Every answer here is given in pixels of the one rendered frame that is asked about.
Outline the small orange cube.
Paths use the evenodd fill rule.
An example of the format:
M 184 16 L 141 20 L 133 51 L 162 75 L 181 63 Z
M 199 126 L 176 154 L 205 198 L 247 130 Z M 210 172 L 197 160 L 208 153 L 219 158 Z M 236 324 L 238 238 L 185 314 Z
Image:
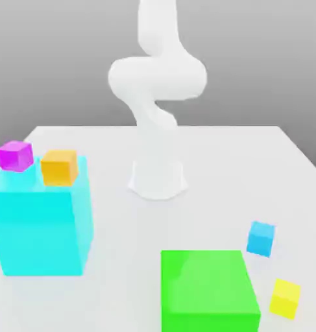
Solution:
M 49 150 L 40 164 L 46 186 L 72 186 L 79 175 L 75 150 Z

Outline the small magenta cube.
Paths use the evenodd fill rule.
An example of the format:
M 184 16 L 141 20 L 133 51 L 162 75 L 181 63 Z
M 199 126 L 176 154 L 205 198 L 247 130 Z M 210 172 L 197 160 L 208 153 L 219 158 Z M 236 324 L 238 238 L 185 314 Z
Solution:
M 0 146 L 0 168 L 23 172 L 34 164 L 32 145 L 24 141 L 9 141 Z

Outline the small yellow cube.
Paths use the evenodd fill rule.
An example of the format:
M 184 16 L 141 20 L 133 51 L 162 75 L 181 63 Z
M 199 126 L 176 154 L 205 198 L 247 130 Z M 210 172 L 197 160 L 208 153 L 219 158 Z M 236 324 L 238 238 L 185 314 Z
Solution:
M 300 285 L 277 278 L 269 306 L 269 312 L 293 320 L 300 298 Z

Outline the large green box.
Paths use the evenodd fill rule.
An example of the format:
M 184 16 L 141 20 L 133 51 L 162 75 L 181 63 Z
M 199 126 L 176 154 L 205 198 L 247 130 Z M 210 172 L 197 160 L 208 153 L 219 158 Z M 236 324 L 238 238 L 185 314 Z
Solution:
M 163 250 L 162 332 L 258 332 L 261 319 L 239 250 Z

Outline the small blue cube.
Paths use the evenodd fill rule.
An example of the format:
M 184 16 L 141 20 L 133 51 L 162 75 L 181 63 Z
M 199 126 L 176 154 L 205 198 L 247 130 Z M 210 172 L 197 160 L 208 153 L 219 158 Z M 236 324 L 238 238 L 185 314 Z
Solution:
M 274 225 L 253 221 L 248 235 L 246 251 L 264 257 L 270 257 L 274 234 Z

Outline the large cyan box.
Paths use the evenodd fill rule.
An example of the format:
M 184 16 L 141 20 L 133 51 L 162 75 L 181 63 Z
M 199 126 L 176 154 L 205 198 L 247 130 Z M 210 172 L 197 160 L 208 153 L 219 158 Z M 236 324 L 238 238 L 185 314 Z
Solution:
M 87 159 L 70 187 L 46 186 L 40 158 L 0 169 L 0 264 L 6 276 L 81 276 L 93 239 Z

